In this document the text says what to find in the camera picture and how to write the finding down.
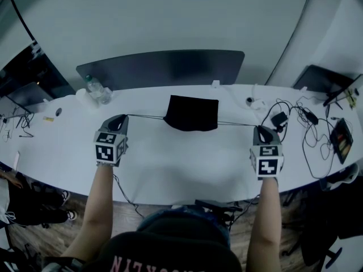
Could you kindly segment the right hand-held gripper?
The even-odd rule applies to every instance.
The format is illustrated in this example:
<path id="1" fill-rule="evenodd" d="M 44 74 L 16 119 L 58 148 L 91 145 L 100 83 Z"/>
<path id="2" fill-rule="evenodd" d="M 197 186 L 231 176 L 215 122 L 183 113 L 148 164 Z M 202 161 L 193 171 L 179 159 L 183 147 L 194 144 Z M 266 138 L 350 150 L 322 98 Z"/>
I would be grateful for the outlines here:
<path id="1" fill-rule="evenodd" d="M 281 140 L 278 133 L 268 127 L 254 127 L 250 161 L 258 180 L 277 178 L 284 165 Z"/>

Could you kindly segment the person's left forearm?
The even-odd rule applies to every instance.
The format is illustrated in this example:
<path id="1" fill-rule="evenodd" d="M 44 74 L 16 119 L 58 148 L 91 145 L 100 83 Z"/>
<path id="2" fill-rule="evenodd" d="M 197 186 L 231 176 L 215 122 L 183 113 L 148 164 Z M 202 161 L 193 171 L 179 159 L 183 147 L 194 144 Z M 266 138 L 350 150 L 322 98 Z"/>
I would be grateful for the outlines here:
<path id="1" fill-rule="evenodd" d="M 87 199 L 80 232 L 61 255 L 89 261 L 111 238 L 113 227 L 113 168 L 99 165 Z"/>

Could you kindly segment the person's black t-shirt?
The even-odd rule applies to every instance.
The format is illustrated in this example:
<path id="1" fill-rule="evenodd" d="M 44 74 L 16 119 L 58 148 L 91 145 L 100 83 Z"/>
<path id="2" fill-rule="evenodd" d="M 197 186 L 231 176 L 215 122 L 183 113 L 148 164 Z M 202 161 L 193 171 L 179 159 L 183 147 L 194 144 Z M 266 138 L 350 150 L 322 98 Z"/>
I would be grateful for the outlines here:
<path id="1" fill-rule="evenodd" d="M 115 236 L 92 261 L 48 257 L 41 272 L 242 272 L 235 254 L 216 241 L 147 232 Z"/>

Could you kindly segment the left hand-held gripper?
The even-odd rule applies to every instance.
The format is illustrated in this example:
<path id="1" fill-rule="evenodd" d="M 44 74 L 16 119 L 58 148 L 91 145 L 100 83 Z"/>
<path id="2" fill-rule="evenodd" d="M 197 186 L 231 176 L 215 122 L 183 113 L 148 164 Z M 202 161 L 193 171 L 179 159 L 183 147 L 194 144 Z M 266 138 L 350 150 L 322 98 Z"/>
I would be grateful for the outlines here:
<path id="1" fill-rule="evenodd" d="M 119 166 L 121 157 L 128 149 L 128 124 L 129 116 L 126 114 L 113 116 L 102 123 L 94 136 L 97 163 Z"/>

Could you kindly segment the person's right forearm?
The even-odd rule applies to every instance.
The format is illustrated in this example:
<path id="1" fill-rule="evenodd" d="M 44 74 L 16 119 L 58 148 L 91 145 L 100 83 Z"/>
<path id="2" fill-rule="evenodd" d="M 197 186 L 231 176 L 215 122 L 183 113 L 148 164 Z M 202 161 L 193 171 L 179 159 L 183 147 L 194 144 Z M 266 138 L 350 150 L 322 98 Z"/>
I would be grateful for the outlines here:
<path id="1" fill-rule="evenodd" d="M 246 272 L 281 272 L 281 205 L 275 178 L 262 180 L 247 253 Z"/>

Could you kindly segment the black power adapter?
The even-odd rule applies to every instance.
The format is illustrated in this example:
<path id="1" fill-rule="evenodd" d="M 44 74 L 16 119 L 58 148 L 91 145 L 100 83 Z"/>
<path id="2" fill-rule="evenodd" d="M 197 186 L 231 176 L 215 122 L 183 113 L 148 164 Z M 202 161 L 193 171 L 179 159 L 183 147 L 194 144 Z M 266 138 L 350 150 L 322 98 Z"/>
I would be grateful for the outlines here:
<path id="1" fill-rule="evenodd" d="M 319 119 L 316 115 L 305 109 L 301 109 L 301 111 L 310 123 L 312 123 L 313 125 L 317 125 L 319 123 Z"/>
<path id="2" fill-rule="evenodd" d="M 280 112 L 271 117 L 271 122 L 275 127 L 282 126 L 288 120 L 285 112 Z"/>

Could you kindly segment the black computer monitor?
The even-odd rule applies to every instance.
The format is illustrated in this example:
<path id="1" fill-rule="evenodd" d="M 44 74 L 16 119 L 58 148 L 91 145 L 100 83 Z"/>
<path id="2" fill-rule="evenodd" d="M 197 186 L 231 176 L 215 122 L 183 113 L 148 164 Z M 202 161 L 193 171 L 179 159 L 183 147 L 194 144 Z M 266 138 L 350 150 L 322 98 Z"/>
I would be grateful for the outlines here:
<path id="1" fill-rule="evenodd" d="M 0 96 L 9 95 L 35 83 L 52 98 L 75 94 L 74 89 L 56 69 L 42 50 L 33 53 L 31 46 L 0 68 Z"/>
<path id="2" fill-rule="evenodd" d="M 344 93 L 347 89 L 359 89 L 363 86 L 363 74 L 358 75 L 351 83 L 348 83 L 346 87 L 342 87 L 340 90 L 333 92 L 328 96 L 328 99 L 324 102 L 323 106 L 327 107 L 331 104 L 336 104 L 341 100 L 346 99 L 346 95 Z"/>

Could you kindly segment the white paper cup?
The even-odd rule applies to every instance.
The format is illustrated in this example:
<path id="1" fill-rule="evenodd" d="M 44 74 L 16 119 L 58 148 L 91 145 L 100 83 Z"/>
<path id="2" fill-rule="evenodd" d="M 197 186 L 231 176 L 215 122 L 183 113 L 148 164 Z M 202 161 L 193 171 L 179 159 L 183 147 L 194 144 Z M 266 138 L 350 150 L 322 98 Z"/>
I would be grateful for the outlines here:
<path id="1" fill-rule="evenodd" d="M 76 99 L 88 110 L 96 110 L 99 108 L 99 103 L 87 92 L 85 88 L 79 89 L 76 94 Z"/>

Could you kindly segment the black waist pouch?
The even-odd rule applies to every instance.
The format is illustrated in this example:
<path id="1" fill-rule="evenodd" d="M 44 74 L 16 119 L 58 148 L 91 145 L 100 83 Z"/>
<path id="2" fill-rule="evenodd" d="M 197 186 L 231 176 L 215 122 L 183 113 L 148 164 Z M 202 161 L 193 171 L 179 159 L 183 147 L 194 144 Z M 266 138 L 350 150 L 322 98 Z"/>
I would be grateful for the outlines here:
<path id="1" fill-rule="evenodd" d="M 229 203 L 221 203 L 212 200 L 195 200 L 195 205 L 206 208 L 210 213 L 215 215 L 220 223 L 233 224 L 235 213 L 242 212 L 243 209 L 239 206 L 234 206 Z"/>

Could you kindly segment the grey flat monitor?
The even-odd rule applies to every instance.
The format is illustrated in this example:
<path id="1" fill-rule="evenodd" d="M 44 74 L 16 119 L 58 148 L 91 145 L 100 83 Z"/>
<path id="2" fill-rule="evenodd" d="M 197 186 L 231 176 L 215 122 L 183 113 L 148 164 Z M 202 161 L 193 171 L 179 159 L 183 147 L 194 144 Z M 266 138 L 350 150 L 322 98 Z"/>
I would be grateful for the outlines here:
<path id="1" fill-rule="evenodd" d="M 35 82 L 17 89 L 6 97 L 28 113 L 42 112 L 46 103 L 54 99 Z"/>

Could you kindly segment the small yellow-green object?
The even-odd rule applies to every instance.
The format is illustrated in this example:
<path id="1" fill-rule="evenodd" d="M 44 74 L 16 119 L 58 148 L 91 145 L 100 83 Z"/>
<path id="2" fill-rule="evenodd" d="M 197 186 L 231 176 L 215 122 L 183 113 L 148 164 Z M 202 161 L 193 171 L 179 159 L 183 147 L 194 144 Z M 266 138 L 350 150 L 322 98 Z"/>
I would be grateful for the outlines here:
<path id="1" fill-rule="evenodd" d="M 351 109 L 355 108 L 357 105 L 357 99 L 360 95 L 359 91 L 357 88 L 354 89 L 347 89 L 344 91 L 345 95 L 346 95 L 346 99 L 348 100 L 349 106 Z"/>

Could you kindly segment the black cloth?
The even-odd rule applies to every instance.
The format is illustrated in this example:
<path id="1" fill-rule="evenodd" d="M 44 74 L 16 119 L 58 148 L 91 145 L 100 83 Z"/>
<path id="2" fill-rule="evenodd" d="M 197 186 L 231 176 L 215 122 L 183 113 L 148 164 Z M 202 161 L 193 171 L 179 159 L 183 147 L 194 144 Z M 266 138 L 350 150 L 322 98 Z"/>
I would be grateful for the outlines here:
<path id="1" fill-rule="evenodd" d="M 170 96 L 164 116 L 131 114 L 132 117 L 163 120 L 170 127 L 184 131 L 212 131 L 220 125 L 253 126 L 250 124 L 218 120 L 219 101 L 186 96 Z"/>

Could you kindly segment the black open tool case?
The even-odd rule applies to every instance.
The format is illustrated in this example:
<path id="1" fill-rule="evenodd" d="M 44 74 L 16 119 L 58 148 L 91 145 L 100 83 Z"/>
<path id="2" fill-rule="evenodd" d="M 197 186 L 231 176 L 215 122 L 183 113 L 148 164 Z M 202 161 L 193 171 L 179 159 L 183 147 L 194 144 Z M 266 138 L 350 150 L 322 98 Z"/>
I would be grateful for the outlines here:
<path id="1" fill-rule="evenodd" d="M 344 118 L 336 123 L 330 134 L 330 141 L 340 163 L 344 164 L 353 144 L 352 134 Z"/>

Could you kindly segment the clear plastic water bottle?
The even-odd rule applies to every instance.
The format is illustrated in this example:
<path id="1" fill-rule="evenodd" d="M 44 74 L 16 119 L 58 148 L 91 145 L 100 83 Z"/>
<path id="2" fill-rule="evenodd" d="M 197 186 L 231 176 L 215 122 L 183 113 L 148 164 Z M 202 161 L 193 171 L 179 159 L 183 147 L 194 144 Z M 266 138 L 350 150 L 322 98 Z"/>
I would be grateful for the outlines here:
<path id="1" fill-rule="evenodd" d="M 104 87 L 101 82 L 93 77 L 92 75 L 86 75 L 85 81 L 89 91 L 94 95 L 94 98 L 97 99 L 103 105 L 107 105 L 112 100 L 112 91 L 108 87 Z"/>

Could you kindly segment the dark grey desk divider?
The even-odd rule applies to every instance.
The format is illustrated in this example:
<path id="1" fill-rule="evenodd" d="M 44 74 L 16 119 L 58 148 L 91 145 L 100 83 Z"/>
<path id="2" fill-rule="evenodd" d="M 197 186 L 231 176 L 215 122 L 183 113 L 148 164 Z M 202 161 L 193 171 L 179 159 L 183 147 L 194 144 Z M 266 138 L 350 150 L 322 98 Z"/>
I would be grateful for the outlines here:
<path id="1" fill-rule="evenodd" d="M 236 50 L 165 50 L 103 59 L 79 65 L 78 74 L 116 90 L 223 85 L 236 82 L 245 54 Z"/>

